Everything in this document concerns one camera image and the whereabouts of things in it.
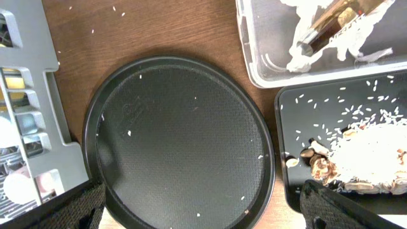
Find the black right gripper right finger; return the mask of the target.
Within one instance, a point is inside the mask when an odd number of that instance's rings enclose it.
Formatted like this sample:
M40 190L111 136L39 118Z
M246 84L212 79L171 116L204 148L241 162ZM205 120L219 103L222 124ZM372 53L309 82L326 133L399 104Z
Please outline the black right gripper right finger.
M303 185L300 210L306 229L402 229L313 180Z

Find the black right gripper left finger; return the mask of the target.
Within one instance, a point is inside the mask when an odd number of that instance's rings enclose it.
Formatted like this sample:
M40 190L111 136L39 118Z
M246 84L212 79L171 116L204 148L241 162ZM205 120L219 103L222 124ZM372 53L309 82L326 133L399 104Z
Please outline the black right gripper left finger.
M87 181L47 203L2 224L1 229L95 229L99 227L105 203L105 184Z

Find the gold snack wrapper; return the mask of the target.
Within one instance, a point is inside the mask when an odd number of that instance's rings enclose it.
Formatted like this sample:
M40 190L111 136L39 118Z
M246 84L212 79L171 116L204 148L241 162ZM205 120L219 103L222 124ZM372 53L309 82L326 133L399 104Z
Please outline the gold snack wrapper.
M382 3L384 0L333 1L297 42L301 54L312 57Z

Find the light blue plastic cup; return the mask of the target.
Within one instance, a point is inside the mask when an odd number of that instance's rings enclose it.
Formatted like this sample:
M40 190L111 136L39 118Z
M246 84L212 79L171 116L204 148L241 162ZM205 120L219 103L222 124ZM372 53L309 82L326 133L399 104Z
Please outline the light blue plastic cup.
M16 115L17 133L22 135L36 134L39 129L32 114Z

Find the pink plastic cup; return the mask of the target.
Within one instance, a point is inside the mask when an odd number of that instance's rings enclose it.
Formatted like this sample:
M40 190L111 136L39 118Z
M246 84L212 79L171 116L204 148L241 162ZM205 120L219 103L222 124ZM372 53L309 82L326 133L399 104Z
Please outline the pink plastic cup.
M37 176L35 180L41 197L55 191L55 181L50 172ZM20 205L27 204L36 198L36 191L31 183L31 176L26 166L6 176L3 190L9 200Z

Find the white paper napkin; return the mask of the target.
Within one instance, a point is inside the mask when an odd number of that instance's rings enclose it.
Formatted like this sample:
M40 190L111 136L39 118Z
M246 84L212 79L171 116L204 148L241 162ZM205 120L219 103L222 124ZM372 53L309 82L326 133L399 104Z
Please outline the white paper napkin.
M293 43L289 49L292 56L291 61L287 64L286 69L291 73L305 73L311 69L313 63L317 62L322 57L323 51L329 48L335 48L337 51L336 58L340 61L346 60L346 54L349 53L356 62L374 62L382 57L393 54L392 48L386 48L369 55L363 54L360 51L367 38L373 32L377 23L379 23L387 10L395 3L395 0L384 0L378 8L370 14L357 20L349 30L345 31L332 43L321 49L312 57L307 57L301 54L300 48L297 47L297 42L310 29L311 25L325 12L328 6L334 0L330 1L307 1L307 0L281 0L281 3L296 8L296 14L299 16Z

